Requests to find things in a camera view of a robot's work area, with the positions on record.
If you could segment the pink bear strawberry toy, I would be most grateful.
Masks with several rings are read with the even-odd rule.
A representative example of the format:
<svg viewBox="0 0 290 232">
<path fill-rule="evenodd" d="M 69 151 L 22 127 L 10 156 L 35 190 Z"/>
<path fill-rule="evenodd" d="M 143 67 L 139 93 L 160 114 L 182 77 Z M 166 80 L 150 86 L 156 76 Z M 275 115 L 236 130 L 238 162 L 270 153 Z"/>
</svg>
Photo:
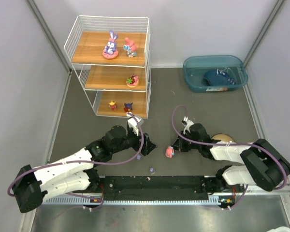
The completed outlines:
<svg viewBox="0 0 290 232">
<path fill-rule="evenodd" d="M 131 75 L 129 78 L 126 80 L 126 85 L 129 88 L 135 88 L 139 85 L 139 76 L 137 75 Z"/>
</svg>

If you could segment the purple bunny donut toy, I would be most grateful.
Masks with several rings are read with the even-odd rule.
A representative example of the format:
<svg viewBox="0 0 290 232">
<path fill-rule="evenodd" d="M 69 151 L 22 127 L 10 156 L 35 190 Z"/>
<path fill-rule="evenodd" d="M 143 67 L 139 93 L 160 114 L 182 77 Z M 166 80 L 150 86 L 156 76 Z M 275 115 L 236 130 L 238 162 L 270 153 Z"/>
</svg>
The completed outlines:
<svg viewBox="0 0 290 232">
<path fill-rule="evenodd" d="M 110 38 L 107 42 L 107 45 L 104 47 L 102 55 L 106 59 L 115 59 L 118 54 L 118 48 L 116 40 L 118 39 L 118 34 L 115 33 L 113 30 L 110 30 Z"/>
</svg>

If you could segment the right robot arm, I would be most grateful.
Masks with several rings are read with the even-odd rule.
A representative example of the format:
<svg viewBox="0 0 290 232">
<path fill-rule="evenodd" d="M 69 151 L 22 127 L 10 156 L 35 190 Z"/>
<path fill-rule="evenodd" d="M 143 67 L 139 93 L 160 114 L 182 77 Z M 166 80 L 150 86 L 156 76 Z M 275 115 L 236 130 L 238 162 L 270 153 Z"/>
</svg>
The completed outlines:
<svg viewBox="0 0 290 232">
<path fill-rule="evenodd" d="M 265 191 L 281 188 L 290 175 L 290 163 L 265 139 L 254 143 L 239 144 L 211 138 L 200 123 L 182 120 L 173 150 L 189 152 L 197 150 L 209 160 L 230 161 L 238 166 L 226 166 L 216 176 L 228 185 L 256 185 Z"/>
</svg>

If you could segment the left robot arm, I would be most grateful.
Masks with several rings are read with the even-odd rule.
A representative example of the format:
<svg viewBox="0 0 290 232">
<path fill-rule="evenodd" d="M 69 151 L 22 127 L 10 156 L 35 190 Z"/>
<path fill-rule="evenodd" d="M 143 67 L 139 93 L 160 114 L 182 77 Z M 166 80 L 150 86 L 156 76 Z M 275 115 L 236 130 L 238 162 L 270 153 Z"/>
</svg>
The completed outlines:
<svg viewBox="0 0 290 232">
<path fill-rule="evenodd" d="M 143 156 L 156 148 L 147 133 L 138 128 L 113 126 L 101 139 L 78 152 L 44 167 L 23 166 L 12 185 L 12 192 L 21 213 L 30 212 L 42 203 L 61 194 L 99 185 L 96 166 L 112 159 L 113 154 L 133 148 Z"/>
</svg>

